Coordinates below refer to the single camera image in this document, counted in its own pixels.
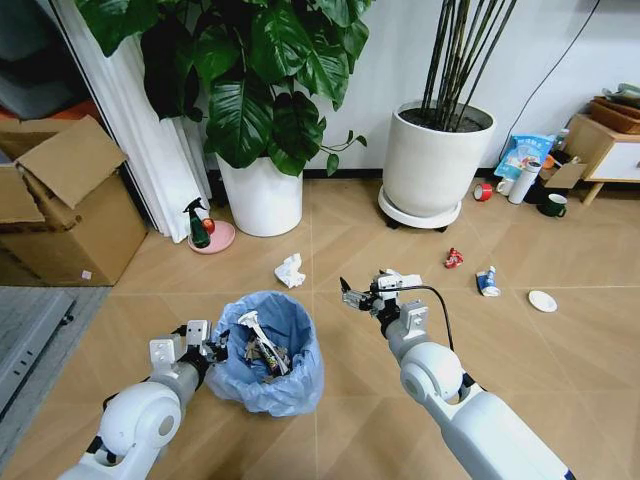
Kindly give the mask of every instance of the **spray bottle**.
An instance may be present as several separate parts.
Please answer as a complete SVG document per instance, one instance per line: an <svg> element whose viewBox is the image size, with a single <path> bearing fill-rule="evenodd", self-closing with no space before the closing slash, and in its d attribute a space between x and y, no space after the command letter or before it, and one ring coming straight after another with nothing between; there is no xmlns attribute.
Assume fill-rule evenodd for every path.
<svg viewBox="0 0 640 480"><path fill-rule="evenodd" d="M191 226L191 243L196 248L207 247L211 243L209 234L202 225L202 220L196 214L196 208L206 209L200 203L200 197L196 198L193 202L187 205L187 208L183 210L183 213L189 212L189 225Z"/></svg>

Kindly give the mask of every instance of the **trash can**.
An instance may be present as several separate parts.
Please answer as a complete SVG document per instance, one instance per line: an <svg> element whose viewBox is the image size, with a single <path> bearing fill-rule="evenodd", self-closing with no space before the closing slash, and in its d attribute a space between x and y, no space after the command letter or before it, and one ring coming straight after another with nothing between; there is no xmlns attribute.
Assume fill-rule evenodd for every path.
<svg viewBox="0 0 640 480"><path fill-rule="evenodd" d="M247 312L258 312L258 322L275 345L287 348L291 372L263 380L269 371L261 361L245 360L249 328L238 325ZM226 362L211 368L205 383L222 399L244 404L250 412L274 417L311 413L324 390L324 364L313 320L295 299L280 292L256 292L225 306L212 340L229 330Z"/></svg>

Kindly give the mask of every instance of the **red tape roll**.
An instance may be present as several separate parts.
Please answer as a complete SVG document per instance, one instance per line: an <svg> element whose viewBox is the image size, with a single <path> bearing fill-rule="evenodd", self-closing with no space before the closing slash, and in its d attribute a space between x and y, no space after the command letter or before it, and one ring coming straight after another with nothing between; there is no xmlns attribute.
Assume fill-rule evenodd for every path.
<svg viewBox="0 0 640 480"><path fill-rule="evenodd" d="M493 188L488 183L479 183L473 189L473 198L475 198L479 202L486 202L491 198L491 194L493 193Z"/></svg>

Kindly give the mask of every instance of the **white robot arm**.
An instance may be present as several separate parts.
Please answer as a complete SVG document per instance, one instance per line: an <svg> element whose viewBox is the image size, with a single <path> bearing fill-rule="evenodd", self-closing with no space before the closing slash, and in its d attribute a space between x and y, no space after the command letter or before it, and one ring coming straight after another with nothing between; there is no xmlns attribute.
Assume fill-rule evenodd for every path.
<svg viewBox="0 0 640 480"><path fill-rule="evenodd" d="M368 311L380 321L400 365L404 389L438 423L445 443L473 479L575 479L505 402L464 371L453 352L449 328L450 348L429 340L426 305L419 300L397 303L402 290L432 290L442 302L448 323L442 297L423 286L419 275L381 271L367 292L352 290L342 278L340 282L347 305ZM455 397L457 403L448 403Z"/></svg>
<svg viewBox="0 0 640 480"><path fill-rule="evenodd" d="M59 480L146 478L178 431L209 367L227 358L228 331L217 344L209 341L210 333L208 321L191 320L173 334L151 340L150 377L105 400L98 435Z"/></svg>

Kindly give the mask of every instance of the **white plant pot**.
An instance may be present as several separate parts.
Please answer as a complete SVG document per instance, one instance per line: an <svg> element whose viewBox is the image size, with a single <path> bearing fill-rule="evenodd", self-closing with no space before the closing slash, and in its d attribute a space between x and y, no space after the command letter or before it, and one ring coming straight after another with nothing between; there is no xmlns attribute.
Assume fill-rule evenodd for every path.
<svg viewBox="0 0 640 480"><path fill-rule="evenodd" d="M383 189L398 210L414 217L437 217L458 208L489 146L496 122L490 114L469 106L465 116L484 130L439 132L400 117L400 112L417 107L419 101L410 102L393 113Z"/></svg>
<svg viewBox="0 0 640 480"><path fill-rule="evenodd" d="M233 220L240 230L256 237L273 237L300 223L302 175L281 173L268 157L237 169L218 160Z"/></svg>

